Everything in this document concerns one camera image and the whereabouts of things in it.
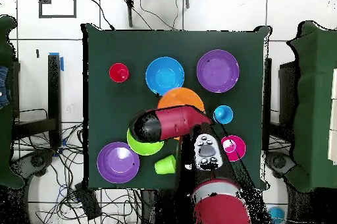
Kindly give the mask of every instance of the red cup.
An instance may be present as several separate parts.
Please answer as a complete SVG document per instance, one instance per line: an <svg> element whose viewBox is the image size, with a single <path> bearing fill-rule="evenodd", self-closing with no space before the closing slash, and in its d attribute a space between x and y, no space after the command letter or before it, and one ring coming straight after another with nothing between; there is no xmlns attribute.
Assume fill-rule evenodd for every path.
<svg viewBox="0 0 337 224"><path fill-rule="evenodd" d="M109 69L109 76L114 82L124 82L129 77L129 70L123 63L115 63Z"/></svg>

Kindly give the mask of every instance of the green plate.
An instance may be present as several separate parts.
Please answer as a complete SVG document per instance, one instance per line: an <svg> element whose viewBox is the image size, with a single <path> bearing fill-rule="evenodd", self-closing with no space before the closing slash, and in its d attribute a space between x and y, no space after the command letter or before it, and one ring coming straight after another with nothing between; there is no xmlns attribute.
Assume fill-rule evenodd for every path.
<svg viewBox="0 0 337 224"><path fill-rule="evenodd" d="M128 141L129 146L131 147L131 150L136 152L140 155L152 155L157 153L161 148L164 146L164 142L157 142L157 143L141 143L135 140L131 133L130 129L128 129L128 132L126 134L126 139Z"/></svg>

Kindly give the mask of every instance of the black chair leg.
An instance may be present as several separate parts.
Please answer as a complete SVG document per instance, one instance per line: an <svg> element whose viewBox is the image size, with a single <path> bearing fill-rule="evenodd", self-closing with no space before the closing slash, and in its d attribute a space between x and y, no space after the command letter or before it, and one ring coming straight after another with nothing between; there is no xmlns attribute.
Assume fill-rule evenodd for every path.
<svg viewBox="0 0 337 224"><path fill-rule="evenodd" d="M132 27L132 9L128 5L129 27Z"/></svg>

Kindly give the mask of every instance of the green cup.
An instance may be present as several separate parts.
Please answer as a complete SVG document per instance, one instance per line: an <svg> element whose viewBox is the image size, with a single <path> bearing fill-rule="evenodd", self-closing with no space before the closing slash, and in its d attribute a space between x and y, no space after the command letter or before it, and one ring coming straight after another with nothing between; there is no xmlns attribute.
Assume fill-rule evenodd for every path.
<svg viewBox="0 0 337 224"><path fill-rule="evenodd" d="M132 137L130 129L126 133L126 139L128 145L131 147L131 150L136 152L139 155L152 155L157 153L164 146L164 142L157 143L141 143Z"/></svg>
<svg viewBox="0 0 337 224"><path fill-rule="evenodd" d="M155 172L158 175L174 174L176 172L176 159L171 154L155 163Z"/></svg>

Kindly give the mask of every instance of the blue cable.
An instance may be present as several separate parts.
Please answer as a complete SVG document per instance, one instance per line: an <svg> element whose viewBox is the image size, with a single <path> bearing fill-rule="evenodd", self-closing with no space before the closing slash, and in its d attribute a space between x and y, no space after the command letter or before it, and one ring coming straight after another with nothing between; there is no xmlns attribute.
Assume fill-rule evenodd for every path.
<svg viewBox="0 0 337 224"><path fill-rule="evenodd" d="M63 184L63 185L60 186L59 195L57 195L56 204L54 205L53 212L50 214L49 219L46 222L45 222L45 220L47 219L48 215L45 217L45 220L43 221L43 224L46 224L51 219L51 217L54 214L54 211L55 211L57 205L59 204L59 197L60 197L60 195L62 195L62 191L64 191L67 188L68 188L68 186L65 185L65 184Z"/></svg>

